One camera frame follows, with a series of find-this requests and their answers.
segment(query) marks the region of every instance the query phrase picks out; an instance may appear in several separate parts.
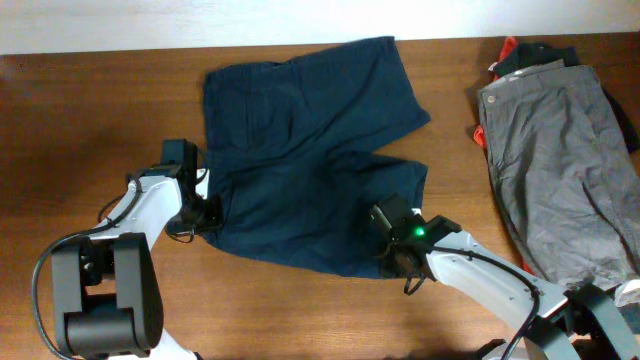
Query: black garment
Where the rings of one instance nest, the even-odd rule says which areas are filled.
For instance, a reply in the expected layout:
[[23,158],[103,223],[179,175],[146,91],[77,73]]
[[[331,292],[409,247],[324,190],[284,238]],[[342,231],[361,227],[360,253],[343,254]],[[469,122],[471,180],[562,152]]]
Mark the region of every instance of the black garment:
[[369,39],[284,63],[210,73],[204,110],[211,180],[226,252],[379,278],[382,240],[369,209],[397,192],[421,207],[426,166],[373,155],[429,121],[393,38]]
[[[564,61],[564,66],[566,67],[580,65],[580,60],[578,59],[576,50],[573,47],[568,47],[566,49],[554,49],[543,43],[523,43],[518,44],[518,46],[516,46],[516,48],[513,49],[513,51],[504,60],[496,64],[493,71],[499,77],[503,77],[516,70],[534,65],[544,65],[560,59]],[[627,151],[632,153],[640,149],[640,138],[638,138],[638,133],[636,133],[633,128],[631,120],[629,120],[627,114],[625,114],[620,104],[611,96],[611,94],[609,94],[604,88],[602,90],[604,91],[604,94],[613,109],[613,113],[616,116],[620,130],[622,131],[624,143],[627,146]]]

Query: black cloth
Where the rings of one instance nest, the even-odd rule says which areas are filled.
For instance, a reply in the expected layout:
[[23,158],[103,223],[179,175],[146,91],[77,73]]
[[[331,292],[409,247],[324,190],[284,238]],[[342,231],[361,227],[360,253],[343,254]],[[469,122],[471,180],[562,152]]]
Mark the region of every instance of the black cloth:
[[[503,77],[516,70],[534,65],[544,65],[560,59],[564,61],[564,66],[567,67],[580,65],[580,59],[578,59],[576,50],[573,47],[554,49],[544,43],[522,43],[518,44],[504,60],[496,64],[493,71],[499,77]],[[631,120],[629,120],[627,114],[611,94],[609,94],[609,92],[604,88],[602,90],[604,91],[604,94],[613,109],[613,113],[616,116],[618,126],[620,126],[625,145],[627,146],[627,151],[632,153],[640,149],[640,138],[638,137],[636,130],[633,128]]]
[[429,121],[393,38],[207,75],[209,193],[225,252],[342,276],[379,278],[369,210],[398,193],[422,206],[426,166],[372,154]]

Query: white backdrop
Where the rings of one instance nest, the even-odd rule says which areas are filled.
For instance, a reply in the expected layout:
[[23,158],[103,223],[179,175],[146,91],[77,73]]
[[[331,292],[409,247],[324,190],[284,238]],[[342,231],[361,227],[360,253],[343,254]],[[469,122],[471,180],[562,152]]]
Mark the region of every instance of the white backdrop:
[[638,29],[640,0],[0,0],[0,54]]

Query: gray cloth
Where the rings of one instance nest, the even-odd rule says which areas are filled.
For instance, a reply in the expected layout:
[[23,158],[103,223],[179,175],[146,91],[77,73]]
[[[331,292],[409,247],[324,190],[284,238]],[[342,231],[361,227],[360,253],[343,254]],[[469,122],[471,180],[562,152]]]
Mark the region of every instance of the gray cloth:
[[478,98],[498,206],[536,275],[605,290],[639,278],[640,180],[594,70],[535,66]]

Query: red cloth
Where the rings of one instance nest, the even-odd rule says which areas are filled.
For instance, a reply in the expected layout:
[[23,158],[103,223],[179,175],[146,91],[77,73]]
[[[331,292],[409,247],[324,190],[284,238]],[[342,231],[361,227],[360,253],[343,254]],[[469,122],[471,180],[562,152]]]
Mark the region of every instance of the red cloth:
[[[502,50],[500,50],[500,56],[498,56],[498,62],[504,60],[507,56],[509,56],[509,54],[511,54],[511,52],[513,51],[513,49],[516,48],[516,46],[518,46],[518,42],[516,41],[516,38],[514,38],[513,36],[507,36],[506,39],[504,39],[504,45],[502,45]],[[493,78],[493,81],[498,80],[499,76],[498,74],[496,74]],[[478,127],[476,127],[476,131],[473,132],[473,141],[476,142],[476,144],[480,145],[483,149],[487,148],[487,141],[484,138],[484,129],[482,128],[482,125],[478,125]]]

